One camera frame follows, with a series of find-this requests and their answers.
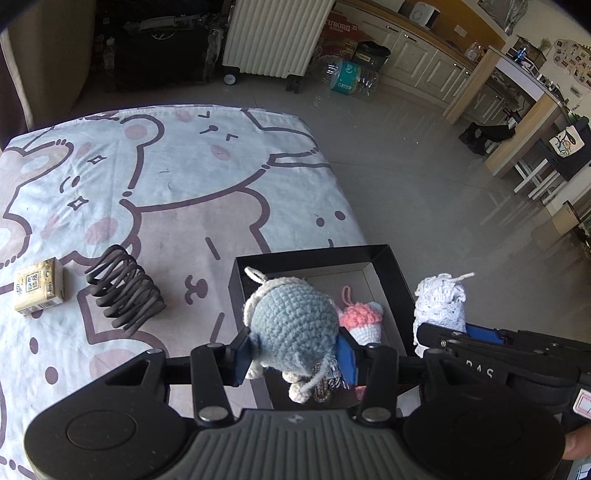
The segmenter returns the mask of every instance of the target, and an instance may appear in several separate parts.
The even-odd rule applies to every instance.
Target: cardboard box
[[[341,308],[341,290],[345,285],[351,286],[353,301],[376,301],[384,308],[382,343],[394,347],[400,355],[415,355],[414,297],[388,245],[320,248],[237,257],[228,288],[238,330],[244,326],[244,304],[259,287],[246,276],[245,267],[256,268],[268,278],[303,278],[316,289],[330,295]],[[284,404],[287,386],[281,374],[265,374],[265,378],[268,385],[262,379],[251,382],[258,408],[275,406],[296,410],[304,406],[306,409],[312,407],[310,403],[298,406],[288,400]],[[331,403],[329,407],[343,407],[347,406],[347,402],[353,401],[355,404],[356,401],[350,397],[341,400],[340,405]]]
[[[357,43],[364,40],[372,38],[363,33],[357,25],[349,22],[346,16],[331,12],[320,33],[313,56],[337,55],[350,60]]]
[[[63,267],[53,257],[17,271],[14,309],[23,315],[64,302]]]

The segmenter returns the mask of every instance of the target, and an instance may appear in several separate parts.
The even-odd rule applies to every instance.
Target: white appliance
[[[222,64],[242,73],[303,76],[334,0],[238,0]]]
[[[430,30],[435,25],[439,15],[441,15],[441,12],[434,6],[424,2],[417,2],[408,18]]]

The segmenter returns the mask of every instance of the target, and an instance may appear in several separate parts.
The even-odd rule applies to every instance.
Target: pink crocheted item
[[[358,344],[380,343],[382,336],[382,315],[380,304],[351,302],[351,287],[345,285],[341,293],[346,308],[339,313],[339,324],[345,327]]]

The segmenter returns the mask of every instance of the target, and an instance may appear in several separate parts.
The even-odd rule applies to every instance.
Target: bed
[[[158,106],[30,132],[0,157],[0,478],[34,478],[22,448],[41,410],[148,348],[228,343],[238,255],[364,243],[301,120],[262,109]],[[168,305],[131,339],[89,295],[84,270],[123,245]],[[64,265],[67,301],[21,316],[16,270]],[[248,382],[235,412],[255,407]],[[170,404],[192,416],[190,389]]]

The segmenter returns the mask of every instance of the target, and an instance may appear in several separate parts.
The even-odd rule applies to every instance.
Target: label sticker
[[[582,417],[591,420],[591,392],[581,388],[579,396],[574,402],[573,411]]]
[[[39,288],[39,277],[41,272],[37,271],[27,275],[25,279],[25,291],[33,291]]]

